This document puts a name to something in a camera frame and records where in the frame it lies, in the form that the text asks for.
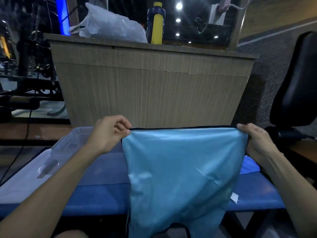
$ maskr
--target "plastic lid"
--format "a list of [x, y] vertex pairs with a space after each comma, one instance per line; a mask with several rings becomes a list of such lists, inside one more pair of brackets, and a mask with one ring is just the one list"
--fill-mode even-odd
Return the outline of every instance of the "plastic lid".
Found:
[[154, 3], [154, 6], [155, 6], [155, 7], [157, 7], [157, 6], [162, 7], [162, 3], [161, 3], [161, 2], [156, 1], [156, 2]]

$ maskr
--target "light blue bag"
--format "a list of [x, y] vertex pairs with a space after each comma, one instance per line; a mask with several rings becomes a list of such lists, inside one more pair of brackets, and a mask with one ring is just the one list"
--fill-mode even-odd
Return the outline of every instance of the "light blue bag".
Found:
[[122, 140], [130, 180], [129, 238], [173, 223], [210, 238], [237, 181], [248, 136], [236, 128], [131, 129]]

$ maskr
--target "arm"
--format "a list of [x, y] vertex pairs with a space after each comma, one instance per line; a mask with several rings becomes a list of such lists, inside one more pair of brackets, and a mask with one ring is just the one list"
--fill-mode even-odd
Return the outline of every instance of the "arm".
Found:
[[269, 134], [254, 124], [237, 127], [249, 134], [248, 155], [261, 165], [281, 195], [299, 237], [317, 237], [317, 191], [278, 151]]
[[1, 221], [1, 237], [50, 237], [85, 170], [128, 136], [128, 128], [131, 124], [122, 116], [98, 120], [87, 144]]

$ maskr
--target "white tag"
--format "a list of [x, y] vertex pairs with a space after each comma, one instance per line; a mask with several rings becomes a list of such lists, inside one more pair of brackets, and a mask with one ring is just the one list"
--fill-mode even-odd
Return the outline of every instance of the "white tag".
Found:
[[232, 192], [232, 195], [231, 195], [230, 199], [232, 199], [233, 202], [237, 204], [238, 203], [238, 197], [239, 196], [236, 193]]

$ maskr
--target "person's right hand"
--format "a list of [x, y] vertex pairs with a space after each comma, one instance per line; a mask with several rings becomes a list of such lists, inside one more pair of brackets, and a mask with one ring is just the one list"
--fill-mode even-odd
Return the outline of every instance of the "person's right hand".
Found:
[[264, 169], [268, 157], [281, 154], [264, 129], [252, 123], [247, 125], [237, 124], [237, 128], [249, 135], [247, 154]]

